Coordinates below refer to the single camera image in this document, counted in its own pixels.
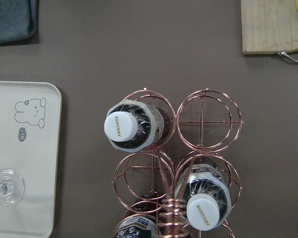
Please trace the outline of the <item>tea bottle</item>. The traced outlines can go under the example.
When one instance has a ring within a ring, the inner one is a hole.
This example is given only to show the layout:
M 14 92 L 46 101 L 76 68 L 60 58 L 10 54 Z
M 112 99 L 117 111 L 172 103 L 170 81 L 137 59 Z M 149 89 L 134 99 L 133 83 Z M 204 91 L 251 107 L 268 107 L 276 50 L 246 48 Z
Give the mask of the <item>tea bottle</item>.
M 187 170 L 184 170 L 181 174 L 174 192 L 177 197 L 185 184 L 185 218 L 197 230 L 217 228 L 231 212 L 230 194 L 222 174 L 208 164 L 194 164 L 187 180 L 184 179 L 186 173 Z
M 146 194 L 138 198 L 124 219 L 117 225 L 115 238 L 154 238 L 160 232 L 157 229 L 157 209 L 161 199 Z
M 112 107 L 104 133 L 115 149 L 136 153 L 162 145 L 171 136 L 169 115 L 145 102 L 122 100 Z

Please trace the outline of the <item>bamboo cutting board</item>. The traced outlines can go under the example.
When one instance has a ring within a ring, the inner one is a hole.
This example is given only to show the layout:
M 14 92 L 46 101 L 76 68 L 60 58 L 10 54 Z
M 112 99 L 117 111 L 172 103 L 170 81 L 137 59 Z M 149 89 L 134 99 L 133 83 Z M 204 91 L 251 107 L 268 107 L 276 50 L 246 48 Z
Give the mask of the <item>bamboo cutting board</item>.
M 242 47 L 246 55 L 277 55 L 298 63 L 296 0 L 242 0 Z

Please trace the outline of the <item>grey folded cloth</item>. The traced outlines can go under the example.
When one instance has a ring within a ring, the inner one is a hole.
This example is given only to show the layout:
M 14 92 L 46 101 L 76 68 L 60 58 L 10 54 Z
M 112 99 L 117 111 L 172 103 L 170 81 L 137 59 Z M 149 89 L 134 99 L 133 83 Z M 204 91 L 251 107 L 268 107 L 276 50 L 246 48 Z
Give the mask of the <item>grey folded cloth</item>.
M 32 38 L 38 13 L 38 0 L 0 0 L 0 46 Z

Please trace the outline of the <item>clear wine glass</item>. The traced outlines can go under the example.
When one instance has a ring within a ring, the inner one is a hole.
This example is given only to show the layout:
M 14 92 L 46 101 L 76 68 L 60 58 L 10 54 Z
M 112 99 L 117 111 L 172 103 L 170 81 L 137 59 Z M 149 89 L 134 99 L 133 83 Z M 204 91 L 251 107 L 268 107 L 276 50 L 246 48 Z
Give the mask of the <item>clear wine glass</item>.
M 12 169 L 0 170 L 0 204 L 14 205 L 25 192 L 23 177 Z

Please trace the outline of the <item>copper wire bottle basket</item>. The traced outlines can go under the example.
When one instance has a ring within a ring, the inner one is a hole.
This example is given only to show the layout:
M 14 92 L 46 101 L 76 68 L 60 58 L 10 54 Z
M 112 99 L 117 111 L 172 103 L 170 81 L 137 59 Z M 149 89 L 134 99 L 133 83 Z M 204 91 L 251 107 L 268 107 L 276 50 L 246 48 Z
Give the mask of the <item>copper wire bottle basket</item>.
M 204 231 L 190 226 L 183 199 L 185 184 L 177 197 L 174 192 L 184 170 L 188 179 L 194 164 L 216 168 L 225 180 L 231 199 L 231 210 L 240 197 L 240 178 L 235 167 L 220 152 L 236 141 L 242 119 L 236 102 L 227 94 L 204 89 L 190 94 L 177 110 L 163 95 L 147 89 L 133 92 L 123 100 L 145 102 L 165 111 L 171 121 L 171 136 L 162 145 L 127 156 L 118 164 L 113 185 L 120 197 L 119 184 L 136 198 L 149 194 L 161 199 L 157 209 L 155 238 L 196 238 Z

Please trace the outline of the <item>cream rabbit tray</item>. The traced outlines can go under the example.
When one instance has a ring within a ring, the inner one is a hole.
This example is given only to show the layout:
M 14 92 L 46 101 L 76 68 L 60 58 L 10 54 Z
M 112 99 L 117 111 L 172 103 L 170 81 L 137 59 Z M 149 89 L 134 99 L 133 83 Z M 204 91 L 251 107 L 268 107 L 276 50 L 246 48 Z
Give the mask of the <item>cream rabbit tray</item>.
M 47 238 L 55 215 L 62 96 L 45 82 L 0 81 L 0 170 L 24 179 L 14 205 L 0 204 L 0 238 Z

